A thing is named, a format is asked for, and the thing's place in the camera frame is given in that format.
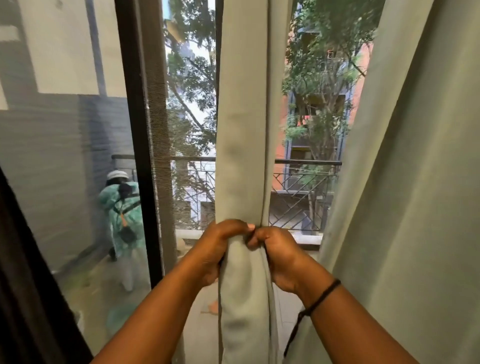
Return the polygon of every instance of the handrail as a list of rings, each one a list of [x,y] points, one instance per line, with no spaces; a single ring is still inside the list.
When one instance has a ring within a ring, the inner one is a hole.
[[[168,156],[170,160],[185,160],[188,162],[215,162],[216,157]],[[133,159],[133,154],[113,154],[112,159]],[[317,166],[341,166],[341,160],[314,160],[314,159],[275,159],[275,164],[312,164]]]

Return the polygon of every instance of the person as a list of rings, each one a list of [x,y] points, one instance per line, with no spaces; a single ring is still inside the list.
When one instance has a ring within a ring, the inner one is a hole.
[[[107,183],[98,199],[108,215],[114,249],[114,252],[109,252],[110,257],[118,260],[116,264],[120,269],[122,285],[130,292],[135,278],[140,275],[139,265],[147,266],[138,183],[129,181],[126,172],[114,170],[107,175]],[[134,251],[139,255],[140,262],[135,262]]]
[[[272,280],[280,289],[298,295],[305,307],[336,281],[302,251],[287,230],[256,229],[232,219],[213,222],[92,364],[170,363],[196,295],[218,278],[227,240],[235,235],[251,235],[250,249],[264,244]],[[333,363],[417,363],[342,285],[314,309],[311,319]]]

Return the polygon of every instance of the black bracelet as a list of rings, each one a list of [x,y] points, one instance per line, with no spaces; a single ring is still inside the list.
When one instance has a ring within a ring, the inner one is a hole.
[[[311,305],[309,308],[304,309],[303,311],[299,312],[299,316],[297,318],[297,322],[295,326],[293,327],[292,333],[290,334],[290,337],[288,338],[287,346],[285,348],[285,351],[283,352],[283,357],[285,358],[287,356],[288,348],[290,344],[292,343],[293,339],[295,338],[295,335],[297,334],[297,331],[299,330],[299,325],[300,321],[305,317],[305,316],[310,316],[312,312],[317,308],[324,300],[325,298],[328,297],[332,291],[337,288],[341,284],[339,279],[336,279],[333,281],[333,283],[320,295],[318,300],[315,301],[313,305]]]

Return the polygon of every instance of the balcony railing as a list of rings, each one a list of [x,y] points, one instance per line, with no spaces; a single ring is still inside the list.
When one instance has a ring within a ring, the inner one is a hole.
[[[112,155],[114,167],[136,180],[133,155]],[[215,157],[169,157],[176,229],[204,230],[215,218]],[[276,159],[270,225],[321,235],[334,197],[340,161]]]

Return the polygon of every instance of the white cap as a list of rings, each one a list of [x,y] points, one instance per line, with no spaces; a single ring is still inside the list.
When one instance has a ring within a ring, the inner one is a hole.
[[[124,172],[122,170],[113,170],[112,172],[107,174],[107,181],[117,177],[128,178],[128,174],[127,172]]]

